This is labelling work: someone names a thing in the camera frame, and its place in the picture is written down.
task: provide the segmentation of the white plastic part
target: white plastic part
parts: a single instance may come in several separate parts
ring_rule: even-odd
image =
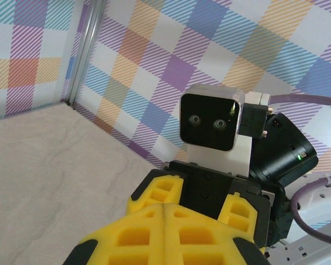
[[[331,235],[331,223],[318,231]],[[312,236],[305,236],[294,243],[277,243],[269,250],[271,265],[331,265],[331,245]]]
[[[303,195],[299,205],[299,214],[308,225],[331,220],[331,185],[319,187]],[[306,233],[293,221],[285,241],[294,242],[305,235]]]
[[[245,95],[245,103],[267,105],[268,94],[249,92]],[[223,152],[202,146],[188,145],[188,162],[197,163],[201,167],[232,173],[234,176],[249,175],[252,138],[238,135],[236,145],[231,152]]]

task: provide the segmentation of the checkered backdrop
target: checkered backdrop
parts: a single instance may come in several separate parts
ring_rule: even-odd
[[[87,8],[0,0],[0,118],[64,100]]]
[[[195,83],[331,97],[331,1],[110,0],[77,109],[159,166],[186,159],[178,100]],[[331,107],[275,108],[331,171]]]

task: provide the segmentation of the black connector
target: black connector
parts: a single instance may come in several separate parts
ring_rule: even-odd
[[[244,103],[239,126],[240,135],[261,139],[268,114],[268,106]]]

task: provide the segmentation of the camera lens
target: camera lens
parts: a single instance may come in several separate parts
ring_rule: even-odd
[[[215,120],[213,126],[215,129],[222,131],[226,128],[226,122],[224,120]]]
[[[193,115],[190,117],[189,119],[190,123],[193,124],[193,125],[199,125],[201,123],[201,120],[200,120],[200,117],[197,116],[197,115]]]

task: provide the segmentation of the black camera face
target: black camera face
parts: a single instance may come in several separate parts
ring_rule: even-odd
[[[180,101],[180,138],[221,151],[234,148],[239,104],[233,99],[185,94]]]

